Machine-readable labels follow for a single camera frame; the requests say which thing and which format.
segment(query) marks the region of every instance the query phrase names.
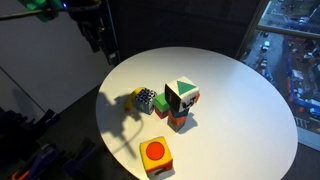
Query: glass window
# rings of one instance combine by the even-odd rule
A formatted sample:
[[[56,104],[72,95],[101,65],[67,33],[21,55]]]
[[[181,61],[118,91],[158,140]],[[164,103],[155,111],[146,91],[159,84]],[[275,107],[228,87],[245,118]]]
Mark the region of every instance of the glass window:
[[[298,130],[318,134],[319,141],[320,1],[272,0],[264,5],[253,20],[240,61],[266,78],[287,100]]]

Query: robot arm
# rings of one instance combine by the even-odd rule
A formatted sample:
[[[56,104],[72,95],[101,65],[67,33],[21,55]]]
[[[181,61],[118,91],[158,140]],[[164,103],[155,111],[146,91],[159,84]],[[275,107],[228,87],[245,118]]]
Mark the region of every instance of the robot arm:
[[[89,42],[93,52],[103,51],[109,65],[118,65],[120,55],[107,0],[19,0],[29,12],[0,16],[0,21],[36,15],[42,22],[68,12]]]

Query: cube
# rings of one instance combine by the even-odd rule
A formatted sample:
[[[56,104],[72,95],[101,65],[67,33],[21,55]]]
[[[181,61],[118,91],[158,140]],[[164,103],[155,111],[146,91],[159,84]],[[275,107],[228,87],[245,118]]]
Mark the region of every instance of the cube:
[[[169,120],[172,121],[175,125],[180,126],[180,124],[183,124],[187,120],[187,116],[175,118],[175,117],[173,117],[171,111],[169,111],[168,112],[168,121]]]
[[[200,89],[191,80],[182,76],[166,83],[164,91],[165,100],[170,107],[176,112],[182,112],[193,106]]]
[[[164,97],[164,93],[156,96],[154,106],[157,107],[160,112],[166,112],[169,110],[169,104]]]
[[[179,118],[179,117],[188,116],[189,110],[190,110],[190,108],[185,109],[185,110],[183,110],[183,111],[181,111],[181,112],[176,112],[175,110],[173,110],[173,108],[170,107],[170,110],[169,110],[169,111],[171,112],[172,117],[174,117],[174,118]]]
[[[157,93],[155,91],[144,88],[135,96],[134,107],[150,115],[154,110],[153,103],[156,95]]]
[[[172,169],[172,156],[163,136],[140,144],[140,155],[149,178]]]
[[[175,132],[178,132],[184,126],[185,122],[186,121],[183,121],[182,124],[177,125],[173,121],[171,121],[170,118],[168,118],[167,124],[172,130],[174,130]]]
[[[160,119],[163,119],[168,116],[169,111],[161,112],[157,107],[155,107],[154,112],[156,112]]]
[[[197,95],[197,97],[196,97],[196,102],[195,102],[195,103],[198,102],[199,98],[200,98],[200,93]]]

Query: yellow block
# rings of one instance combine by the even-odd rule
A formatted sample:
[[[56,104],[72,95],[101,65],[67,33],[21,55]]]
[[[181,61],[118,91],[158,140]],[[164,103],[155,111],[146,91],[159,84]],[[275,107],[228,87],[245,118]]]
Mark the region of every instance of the yellow block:
[[[148,177],[172,169],[172,156],[163,136],[140,144],[142,163]]]
[[[134,91],[132,91],[132,93],[128,96],[125,104],[124,104],[124,110],[125,112],[130,112],[131,109],[133,108],[133,101],[134,98],[136,97],[137,94],[139,94],[139,92],[144,89],[144,87],[138,87],[136,88]]]

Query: block with green triangle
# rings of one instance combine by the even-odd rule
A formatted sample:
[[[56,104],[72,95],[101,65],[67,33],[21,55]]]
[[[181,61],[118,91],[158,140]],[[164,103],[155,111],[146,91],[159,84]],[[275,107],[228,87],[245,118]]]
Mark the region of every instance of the block with green triangle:
[[[190,79],[182,76],[166,83],[164,89],[165,100],[171,109],[176,112],[182,112],[196,103],[200,96],[199,91],[199,87],[197,87]]]

